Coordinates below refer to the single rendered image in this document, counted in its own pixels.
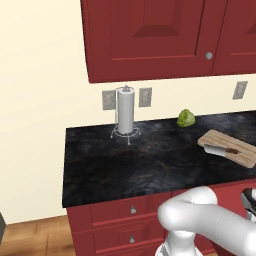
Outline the white paper towel roll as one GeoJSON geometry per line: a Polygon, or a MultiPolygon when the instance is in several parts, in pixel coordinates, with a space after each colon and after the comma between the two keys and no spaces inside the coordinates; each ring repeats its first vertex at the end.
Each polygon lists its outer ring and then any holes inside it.
{"type": "Polygon", "coordinates": [[[118,89],[118,132],[121,134],[131,133],[134,122],[134,95],[132,87],[118,89]]]}

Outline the red wall cupboard door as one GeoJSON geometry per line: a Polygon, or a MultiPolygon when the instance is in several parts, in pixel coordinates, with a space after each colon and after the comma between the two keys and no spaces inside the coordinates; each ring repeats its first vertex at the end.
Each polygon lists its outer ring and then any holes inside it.
{"type": "Polygon", "coordinates": [[[226,5],[227,0],[81,0],[89,81],[211,75],[226,5]]]}
{"type": "Polygon", "coordinates": [[[256,0],[228,0],[214,75],[256,73],[256,0]]]}

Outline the grey wall socket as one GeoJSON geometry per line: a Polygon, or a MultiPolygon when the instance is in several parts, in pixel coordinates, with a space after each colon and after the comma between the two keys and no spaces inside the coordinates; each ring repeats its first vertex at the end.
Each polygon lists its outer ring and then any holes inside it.
{"type": "Polygon", "coordinates": [[[246,90],[248,82],[247,81],[238,81],[235,87],[235,91],[233,94],[232,99],[242,99],[246,90]]]}
{"type": "Polygon", "coordinates": [[[108,90],[102,92],[102,105],[104,110],[114,110],[116,108],[115,90],[108,90]]]}
{"type": "Polygon", "coordinates": [[[150,107],[152,99],[152,89],[151,88],[140,88],[139,89],[139,106],[140,107],[150,107]]]}

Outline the wooden cutting board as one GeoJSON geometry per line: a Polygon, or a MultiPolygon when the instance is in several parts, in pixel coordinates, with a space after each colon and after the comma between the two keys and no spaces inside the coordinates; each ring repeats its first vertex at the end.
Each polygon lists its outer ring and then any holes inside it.
{"type": "Polygon", "coordinates": [[[239,150],[238,154],[226,153],[225,157],[237,164],[247,168],[253,168],[256,165],[256,146],[240,141],[234,137],[211,129],[201,136],[197,143],[200,146],[209,144],[213,146],[233,148],[239,150]]]}

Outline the green cabbage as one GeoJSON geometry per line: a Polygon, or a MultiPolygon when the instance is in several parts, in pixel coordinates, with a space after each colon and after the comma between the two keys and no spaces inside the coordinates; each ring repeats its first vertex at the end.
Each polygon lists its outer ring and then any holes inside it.
{"type": "Polygon", "coordinates": [[[192,126],[195,122],[195,116],[188,109],[182,110],[177,119],[177,124],[180,127],[189,127],[192,126]]]}

